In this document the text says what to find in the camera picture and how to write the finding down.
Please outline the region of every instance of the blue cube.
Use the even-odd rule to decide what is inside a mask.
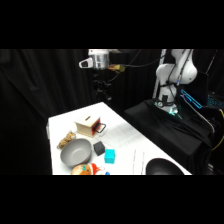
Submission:
[[[105,163],[109,163],[109,164],[114,164],[115,163],[115,150],[106,149]]]

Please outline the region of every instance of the bowl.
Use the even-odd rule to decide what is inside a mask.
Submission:
[[[146,167],[146,175],[184,175],[173,163],[165,159],[153,159]]]
[[[68,167],[74,168],[86,164],[91,159],[92,145],[86,139],[77,139],[68,143],[61,152],[61,161]]]

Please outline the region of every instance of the table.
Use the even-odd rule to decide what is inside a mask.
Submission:
[[[81,115],[89,115],[90,113],[91,115],[101,115],[101,122],[107,125],[107,130],[104,132],[104,135],[100,136],[97,134],[94,138],[89,138],[87,136],[76,133],[77,128],[74,121]],[[115,164],[105,164],[104,155],[98,157],[94,151],[89,162],[95,163],[98,167],[104,167],[105,172],[110,172],[111,175],[141,175],[143,161],[143,175],[145,175],[146,165],[154,158],[167,159],[177,165],[185,175],[191,175],[175,160],[173,160],[155,144],[144,137],[140,132],[133,128],[129,123],[127,123],[104,103],[95,104],[49,118],[49,135],[53,175],[71,174],[72,169],[61,162],[61,150],[57,149],[59,142],[67,135],[70,130],[77,134],[77,138],[87,139],[91,142],[92,145],[102,141],[107,149],[115,149]]]
[[[125,119],[193,175],[207,172],[211,130],[188,113],[182,119],[160,110],[152,100],[125,111]]]

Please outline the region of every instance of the white table surface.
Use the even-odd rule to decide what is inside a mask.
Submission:
[[[97,134],[94,138],[89,138],[77,133],[74,121],[85,114],[101,115],[101,122],[107,125],[104,135],[100,136]],[[185,175],[191,175],[104,103],[49,118],[53,175],[71,174],[72,169],[61,162],[61,150],[57,149],[59,142],[66,137],[70,130],[76,133],[77,138],[87,139],[92,145],[102,141],[106,149],[115,149],[115,164],[106,164],[104,162],[104,154],[98,157],[92,147],[93,153],[89,163],[95,163],[98,167],[104,167],[104,174],[105,172],[110,172],[111,175],[133,175],[133,173],[134,175],[141,175],[144,154],[143,175],[145,175],[145,168],[148,162],[154,158],[167,159],[176,164]]]

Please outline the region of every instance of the black bowl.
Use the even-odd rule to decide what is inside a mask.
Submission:
[[[146,167],[146,175],[184,175],[173,163],[165,159],[153,159]]]

